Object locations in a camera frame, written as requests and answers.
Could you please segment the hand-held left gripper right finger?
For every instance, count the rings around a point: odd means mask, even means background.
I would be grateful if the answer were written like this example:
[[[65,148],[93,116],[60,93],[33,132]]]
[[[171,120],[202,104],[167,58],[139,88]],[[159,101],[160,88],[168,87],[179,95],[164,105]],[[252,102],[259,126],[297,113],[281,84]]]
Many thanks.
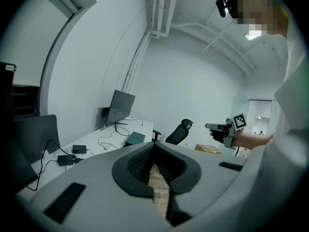
[[[156,163],[172,193],[168,220],[154,227],[241,227],[253,186],[250,161],[155,143]]]

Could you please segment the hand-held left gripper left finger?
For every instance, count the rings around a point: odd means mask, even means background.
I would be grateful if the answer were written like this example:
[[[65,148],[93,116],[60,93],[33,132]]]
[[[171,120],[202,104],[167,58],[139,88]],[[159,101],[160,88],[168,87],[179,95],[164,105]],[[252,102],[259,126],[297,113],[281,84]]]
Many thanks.
[[[31,219],[48,232],[169,231],[171,224],[152,199],[127,194],[112,176],[113,164],[138,148],[139,145],[132,145],[89,157],[47,183],[30,201],[22,194],[16,198]],[[59,224],[44,211],[73,182],[86,188]]]

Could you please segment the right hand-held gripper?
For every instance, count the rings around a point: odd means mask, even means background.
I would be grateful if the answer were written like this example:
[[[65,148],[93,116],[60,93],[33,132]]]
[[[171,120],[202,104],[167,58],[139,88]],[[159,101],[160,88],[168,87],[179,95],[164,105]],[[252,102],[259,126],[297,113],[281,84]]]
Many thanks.
[[[205,127],[212,130],[214,140],[226,148],[234,149],[235,137],[238,131],[247,126],[244,114],[238,114],[226,119],[224,124],[206,123]]]

